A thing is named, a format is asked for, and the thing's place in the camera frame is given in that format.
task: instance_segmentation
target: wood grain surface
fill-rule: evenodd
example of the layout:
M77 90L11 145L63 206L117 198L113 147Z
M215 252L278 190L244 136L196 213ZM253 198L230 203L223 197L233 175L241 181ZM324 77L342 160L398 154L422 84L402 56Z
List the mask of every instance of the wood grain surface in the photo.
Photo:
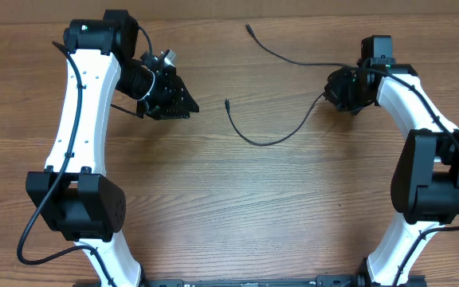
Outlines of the wood grain surface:
M97 19L106 9L127 9L148 21L457 14L459 0L0 0L0 25Z
M124 233L149 278L314 277L353 273L381 240L394 209L390 180L403 139L390 116L357 116L318 104L304 127L273 147L254 147L230 126L224 99L247 136L293 130L333 68L291 65L267 54L244 21L143 22L156 51L173 49L201 108L190 120L140 120L113 110L108 177L127 196ZM394 55L419 72L437 107L459 124L459 14L267 18L256 35L298 61L355 63L360 41L390 34ZM65 94L65 59L50 42L68 24L0 26L0 286L69 286L96 279L82 253L39 266L15 248L34 205L26 173L43 168ZM146 42L139 38L138 51ZM116 93L113 103L133 109ZM71 246L40 218L25 256ZM459 286L459 232L438 234L412 273Z

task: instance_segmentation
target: loose cable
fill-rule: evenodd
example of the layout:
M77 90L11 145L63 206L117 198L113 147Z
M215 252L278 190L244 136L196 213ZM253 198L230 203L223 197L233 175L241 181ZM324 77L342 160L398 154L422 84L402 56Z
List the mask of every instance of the loose cable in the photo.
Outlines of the loose cable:
M284 57L284 56L281 56L280 54L276 53L276 52L273 52L271 49L265 47L263 44L261 44L260 40L258 40L258 38L256 37L256 35L254 34L254 31L253 29L251 28L251 25L249 24L245 24L245 28L247 29L247 32L249 32L249 34L251 35L251 37L254 39L254 41L261 47L263 48L263 50L271 53L272 55L282 59L282 60L285 60L289 63L292 63L292 64L295 64L295 65L306 65L306 66L339 66L339 67L350 67L349 65L347 64L343 64L343 63L331 63L331 62L327 62L327 63L304 63L304 62L299 62L299 61L294 61L294 60L290 60L288 59L287 57Z
M233 129L237 132L237 134L242 138L244 139L246 142L254 145L254 146L258 146L258 147L268 147L268 146L271 146L271 145L274 145L274 144L278 144L278 143L282 143L284 142L285 140L289 139L291 136L295 135L296 132L298 132L300 130L300 128L302 128L302 126L304 125L304 123L306 122L306 119L308 118L309 114L311 113L311 111L314 109L315 107L315 104L316 102L323 96L323 93L320 94L316 99L315 101L312 103L311 107L309 108L308 110L308 113L306 114L306 116L304 117L304 119L302 120L302 122L300 123L300 125L293 131L291 132L289 135L285 136L284 138L280 139L280 140L276 140L276 141L273 141L273 142L270 142L270 143L257 143L255 141L252 141L250 139L248 139L247 137L245 137L244 135L242 135L240 133L240 131L238 131L237 127L235 126L235 123L233 122L233 120L231 119L231 113L230 113L230 100L226 99L225 102L224 102L224 105L226 107L226 112L228 113L228 118L229 118L229 121L231 123L231 125L233 126Z
M17 258L19 259L19 261L21 263L26 264L26 265L40 265L40 264L46 263L48 261L51 261L53 259L56 259L58 257L61 257L63 255L69 254L69 253L71 253L73 251L76 251L76 250L90 250L91 254L95 255L96 260L99 262L100 268L102 269L102 272L104 273L104 276L108 280L108 284L112 285L113 287L116 287L115 282L113 281L111 276L109 276L108 269L106 268L106 266L104 264L104 261L102 260L102 257L99 255L99 253L96 250L96 248L94 248L92 246L74 246L74 247L70 247L70 248L68 248L66 250L60 251L60 252L58 252L56 254L53 254L53 255L50 255L50 256L48 256L46 258L42 258L42 259L38 259L38 260L28 260L28 259L24 258L23 254L22 254L22 250L24 249L24 243L26 242L26 239L28 237L29 232L31 231L31 228L33 227L33 224L37 221L37 218L40 215L41 211L44 209L44 206L51 199L54 191L57 188L57 185L59 184L63 174L65 173L65 170L66 170L67 166L69 165L70 158L73 157L72 149L73 149L73 145L74 145L74 142L75 142L75 139L76 139L77 128L79 127L80 109L81 109L81 106L82 106L83 89L84 89L84 86L82 85L82 81L81 81L81 78L80 78L79 69L77 68L76 63L74 62L72 57L70 57L69 53L67 52L67 50L65 49L65 47L62 44L60 44L60 43L58 43L56 41L53 41L53 45L55 45L65 55L65 57L69 61L70 65L72 66L73 72L76 74L76 79L77 79L76 115L75 115L75 118L74 118L73 127L72 127L72 134L70 135L70 141L69 141L69 145L67 147L67 152L65 153L65 159L63 161L63 164L61 165L60 171L58 172L57 177L53 182L53 185L51 185L49 191L47 192L45 197L42 199L40 204L38 205L37 209L35 210L35 212L31 216L31 219L29 220L28 224L26 225L24 231L22 232L21 238L20 238L19 243L17 245Z

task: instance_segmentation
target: robotic arm link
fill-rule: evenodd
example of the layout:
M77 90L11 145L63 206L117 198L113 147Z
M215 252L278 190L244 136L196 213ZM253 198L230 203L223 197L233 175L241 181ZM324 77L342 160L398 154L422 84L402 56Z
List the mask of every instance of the robotic arm link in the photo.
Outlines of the robotic arm link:
M364 39L359 67L333 72L324 92L339 111L354 115L370 104L382 106L406 140L390 186L396 212L358 273L286 281L147 281L122 232L124 192L105 177L104 142L112 95L115 89L125 93L137 100L140 117L155 120L188 118L199 107L176 75L174 52L167 50L159 57L146 52L141 61L132 59L138 31L137 22L126 10L107 10L101 21L71 22L64 34L65 49L78 72L67 61L65 103L53 150L45 171L30 172L26 180L33 203L44 204L40 212L49 228L60 231L76 246L90 246L84 251L100 277L94 286L240 287L250 282L270 287L427 286L424 277L409 277L408 273L428 241L459 214L459 129L435 108L414 69L396 64L390 36ZM78 108L78 73L84 93L82 113L70 162L62 174L76 118L73 111ZM435 172L435 163L451 168ZM60 183L53 188L57 177ZM77 183L75 192L70 192L71 183ZM424 240L418 240L419 234L426 234Z

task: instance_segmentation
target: wooden tabletop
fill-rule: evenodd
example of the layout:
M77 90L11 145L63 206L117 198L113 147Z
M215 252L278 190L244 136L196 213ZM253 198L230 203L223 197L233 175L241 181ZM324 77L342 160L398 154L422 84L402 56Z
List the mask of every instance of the wooden tabletop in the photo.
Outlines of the wooden tabletop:
M253 19L256 35L298 61L355 63L360 41L393 37L394 56L419 72L437 107L459 124L459 14ZM124 233L151 279L188 281L354 273L380 242L394 208L390 180L403 146L382 108L357 116L320 102L289 140L334 68L302 67L266 53L243 20L141 23L154 50L173 49L201 112L153 121L111 111L106 168L127 196ZM65 96L60 41L68 24L0 26L0 286L69 286L96 278L82 253L39 266L16 257L35 207L26 173L41 171ZM147 47L139 38L137 51ZM113 103L133 109L116 93ZM25 256L70 247L40 218ZM412 273L459 286L459 232L437 234Z

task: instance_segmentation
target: black end effector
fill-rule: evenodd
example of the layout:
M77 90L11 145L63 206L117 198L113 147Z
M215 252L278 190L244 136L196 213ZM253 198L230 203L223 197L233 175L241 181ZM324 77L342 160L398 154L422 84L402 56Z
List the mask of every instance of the black end effector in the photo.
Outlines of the black end effector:
M361 69L343 67L327 78L324 97L340 112L356 115L370 104L378 105L376 97L381 75L367 69L377 69L391 74L409 73L417 76L410 65L398 65L392 57L391 36L371 36L361 42L361 58L357 61Z
M199 112L199 106L176 74L175 53L168 50L161 57L145 53L142 61L132 59L138 32L137 21L126 10L106 10L103 20L72 20L63 38L69 53L99 49L104 55L115 55L121 67L116 89L138 100L139 117L179 119Z
M51 171L28 173L25 189L35 206L56 177ZM77 189L69 187L72 181L77 181ZM64 174L41 216L52 231L60 231L68 241L97 238L109 242L124 225L125 206L124 192L103 175Z
M453 133L459 141L459 130ZM434 160L450 166L434 171ZM459 153L442 132L410 130L390 184L395 210L406 222L450 224L459 214Z
M154 84L144 99L138 100L136 113L147 115L154 120L188 119L191 112L199 112L196 104L182 78L176 74L176 54L171 50L161 52L159 57L148 52L141 56L141 63L134 61L134 65L146 65L147 73L154 73Z

